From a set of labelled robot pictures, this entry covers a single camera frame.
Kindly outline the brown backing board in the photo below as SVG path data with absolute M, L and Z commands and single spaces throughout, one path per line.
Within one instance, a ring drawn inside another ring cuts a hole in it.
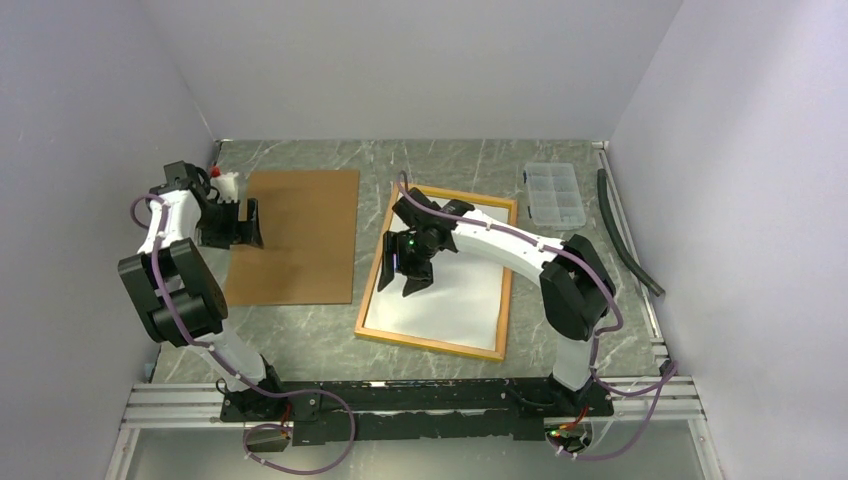
M 357 170 L 252 173 L 264 247 L 231 250 L 228 305 L 349 304 L 359 183 Z

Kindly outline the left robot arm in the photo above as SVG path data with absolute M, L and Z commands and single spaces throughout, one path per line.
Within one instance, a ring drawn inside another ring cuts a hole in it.
M 225 390 L 263 420 L 278 417 L 286 392 L 268 361 L 230 327 L 222 287 L 200 249 L 263 248 L 259 202 L 240 201 L 233 174 L 211 176 L 185 161 L 168 164 L 165 180 L 137 198 L 150 211 L 137 253 L 118 263 L 119 277 L 148 336 L 195 353 Z

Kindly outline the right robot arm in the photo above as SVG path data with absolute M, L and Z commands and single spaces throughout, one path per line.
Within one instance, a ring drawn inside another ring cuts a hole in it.
M 476 205 L 430 200 L 420 189 L 401 193 L 392 212 L 401 231 L 382 240 L 378 290 L 402 277 L 404 297 L 421 297 L 435 279 L 434 258 L 442 252 L 480 258 L 539 287 L 545 318 L 558 335 L 550 401 L 564 415 L 589 399 L 596 326 L 614 301 L 615 287 L 592 243 L 530 234 L 501 222 Z

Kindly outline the clear plastic organizer box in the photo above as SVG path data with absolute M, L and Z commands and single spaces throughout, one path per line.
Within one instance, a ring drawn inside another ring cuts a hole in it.
M 571 163 L 528 162 L 522 178 L 529 217 L 536 226 L 570 231 L 586 225 L 577 173 Z

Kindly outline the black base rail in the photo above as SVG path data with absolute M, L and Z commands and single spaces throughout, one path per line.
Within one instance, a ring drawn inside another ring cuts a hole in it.
M 610 394 L 594 382 L 570 393 L 551 377 L 389 381 L 287 381 L 282 398 L 219 391 L 224 423 L 279 422 L 297 446 L 328 442 L 510 437 L 542 441 L 557 423 L 610 417 Z

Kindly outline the aluminium extrusion frame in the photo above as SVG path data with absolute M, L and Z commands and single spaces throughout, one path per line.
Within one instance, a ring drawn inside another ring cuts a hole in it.
M 224 423 L 218 383 L 138 384 L 124 409 L 111 479 L 720 479 L 688 376 L 652 390 L 618 377 L 610 417 L 557 423 L 542 441 L 510 437 L 297 446 L 279 422 Z

